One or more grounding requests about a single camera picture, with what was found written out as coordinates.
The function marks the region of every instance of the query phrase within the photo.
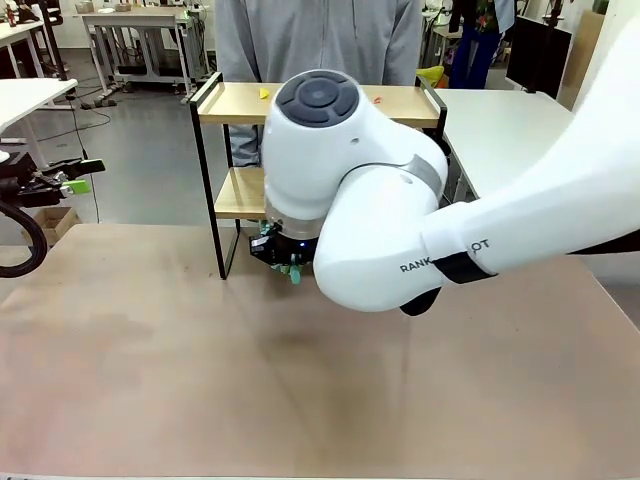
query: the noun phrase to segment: wooden shelf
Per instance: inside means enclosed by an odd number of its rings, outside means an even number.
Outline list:
[[[230,168],[216,199],[218,218],[263,220],[264,170]]]
[[[216,86],[198,108],[202,123],[229,125],[264,125],[271,101],[279,83],[223,82]],[[269,96],[260,98],[265,88]],[[440,116],[427,94],[418,87],[390,85],[362,85],[373,101],[380,98],[377,107],[398,123],[418,128],[435,128]]]

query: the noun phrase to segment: monitor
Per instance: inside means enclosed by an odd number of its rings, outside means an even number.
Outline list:
[[[544,92],[556,98],[569,55],[571,34],[554,28],[545,50],[548,28],[548,25],[525,17],[520,16],[516,19],[507,78],[528,90]],[[534,86],[536,68],[542,55],[542,68]]]

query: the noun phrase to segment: white table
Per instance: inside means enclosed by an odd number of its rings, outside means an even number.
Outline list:
[[[9,125],[19,122],[27,139],[31,158],[38,167],[46,166],[47,162],[27,115],[76,85],[76,80],[63,82],[54,78],[0,80],[0,133]]]
[[[516,90],[438,90],[447,104],[445,135],[462,175],[454,201],[468,187],[483,197],[535,164],[567,128],[573,114],[543,93]]]
[[[185,98],[191,96],[191,79],[200,80],[209,73],[208,63],[202,62],[200,55],[197,54],[200,48],[204,48],[204,45],[196,45],[194,19],[187,14],[184,8],[133,7],[128,12],[93,12],[82,14],[81,17],[104,97],[113,92],[107,87],[103,68],[107,75],[115,80],[176,84],[184,82]],[[94,29],[95,45],[90,27]],[[119,66],[127,62],[127,56],[121,56],[121,49],[118,47],[118,45],[126,45],[122,32],[126,28],[139,31],[140,48],[146,66],[145,74],[124,74],[119,70]],[[164,45],[160,35],[162,28],[175,32],[181,77],[160,75],[156,71],[158,66],[163,63],[164,56]],[[112,62],[105,62],[101,66],[98,51],[103,59],[109,57],[109,51],[114,52]]]
[[[0,23],[0,48],[7,47],[16,78],[20,78],[20,70],[18,70],[18,63],[16,62],[16,57],[13,54],[13,48],[11,46],[22,40],[27,40],[27,43],[29,44],[29,51],[31,52],[31,58],[33,59],[33,64],[36,67],[38,77],[44,77],[42,66],[40,65],[40,59],[38,58],[35,45],[33,44],[33,39],[31,38],[31,30],[40,28],[42,25],[44,25],[42,22],[33,22],[10,27],[8,23]]]

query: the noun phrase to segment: table surface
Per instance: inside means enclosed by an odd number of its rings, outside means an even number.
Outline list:
[[[99,13],[96,10],[92,13],[82,13],[80,14],[80,16],[87,19],[90,19],[92,17],[103,18],[135,16],[184,18],[186,11],[187,9],[184,7],[132,7],[128,12]]]
[[[203,123],[263,125],[271,100],[281,84],[223,82],[209,94],[198,109]],[[261,88],[269,96],[261,99]],[[367,96],[380,98],[376,106],[393,120],[411,127],[433,128],[440,114],[418,87],[362,85]]]
[[[29,258],[31,253],[27,247],[0,246],[0,265],[17,265]],[[27,277],[0,278],[0,303]]]
[[[573,114],[545,94],[519,90],[437,90],[447,104],[445,134],[477,197],[508,185],[560,137]]]
[[[578,259],[362,314],[242,238],[78,225],[0,307],[0,465],[79,476],[640,471],[640,335]]]
[[[63,82],[55,78],[0,80],[0,133],[76,85],[77,80]]]
[[[4,40],[10,40],[11,37],[15,35],[28,32],[29,30],[33,30],[34,28],[40,28],[42,25],[44,25],[42,22],[33,22],[10,27],[6,22],[0,23],[0,42],[2,42],[2,45],[4,45],[6,43],[4,42]]]

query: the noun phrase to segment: yellow object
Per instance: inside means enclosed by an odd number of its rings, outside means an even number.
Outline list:
[[[429,85],[435,88],[444,75],[444,67],[437,65],[435,67],[419,68],[416,70],[416,75],[424,77],[429,82]]]

